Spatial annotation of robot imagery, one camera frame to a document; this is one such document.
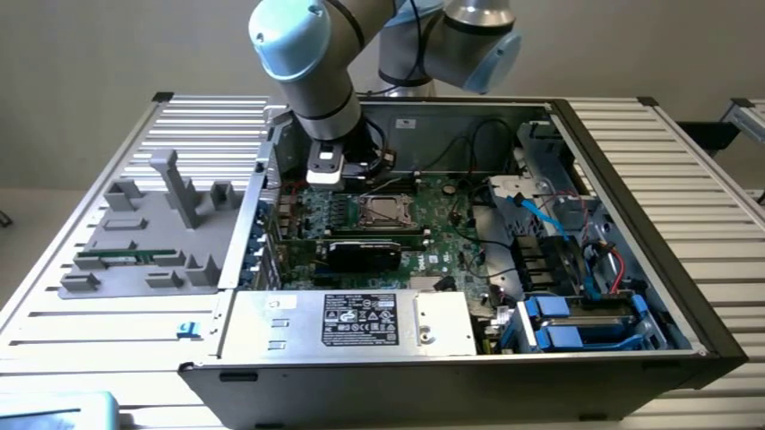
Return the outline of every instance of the warning label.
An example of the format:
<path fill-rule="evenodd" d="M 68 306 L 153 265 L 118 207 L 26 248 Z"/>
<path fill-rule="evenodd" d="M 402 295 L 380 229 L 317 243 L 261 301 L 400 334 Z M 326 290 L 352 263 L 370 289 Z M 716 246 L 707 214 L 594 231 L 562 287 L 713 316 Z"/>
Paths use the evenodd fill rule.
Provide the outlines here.
<path fill-rule="evenodd" d="M 322 342 L 329 347 L 398 345 L 396 294 L 325 295 Z"/>

